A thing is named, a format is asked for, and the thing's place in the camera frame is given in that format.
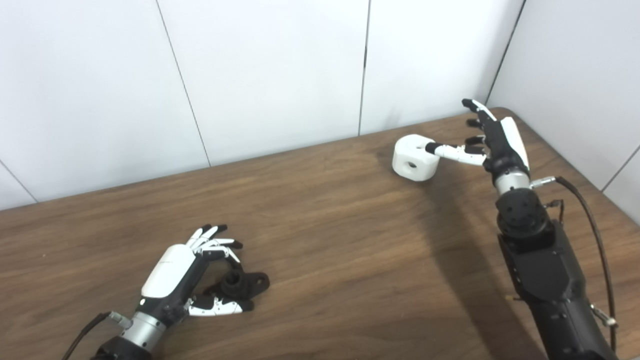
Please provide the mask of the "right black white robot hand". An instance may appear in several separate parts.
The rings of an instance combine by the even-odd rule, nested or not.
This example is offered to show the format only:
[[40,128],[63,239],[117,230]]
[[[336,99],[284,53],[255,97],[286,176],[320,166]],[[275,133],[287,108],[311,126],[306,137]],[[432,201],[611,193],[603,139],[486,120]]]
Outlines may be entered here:
[[429,142],[425,152],[471,166],[482,166],[496,182],[502,175],[512,172],[530,175],[528,155],[521,133],[512,117],[499,120],[479,101],[464,98],[461,104],[476,114],[466,125],[482,131],[479,136],[468,137],[463,145]]

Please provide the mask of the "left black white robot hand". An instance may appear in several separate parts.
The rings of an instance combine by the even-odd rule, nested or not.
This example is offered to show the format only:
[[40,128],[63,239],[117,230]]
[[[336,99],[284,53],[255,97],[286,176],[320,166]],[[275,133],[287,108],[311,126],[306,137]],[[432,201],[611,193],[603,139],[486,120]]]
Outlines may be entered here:
[[135,312],[151,316],[169,328],[189,316],[217,317],[253,311],[252,300],[224,293],[222,281],[195,294],[213,262],[226,261],[231,271],[243,270],[234,253],[243,245],[235,239],[217,238],[226,229],[226,224],[206,224],[185,243],[167,248],[142,286]]

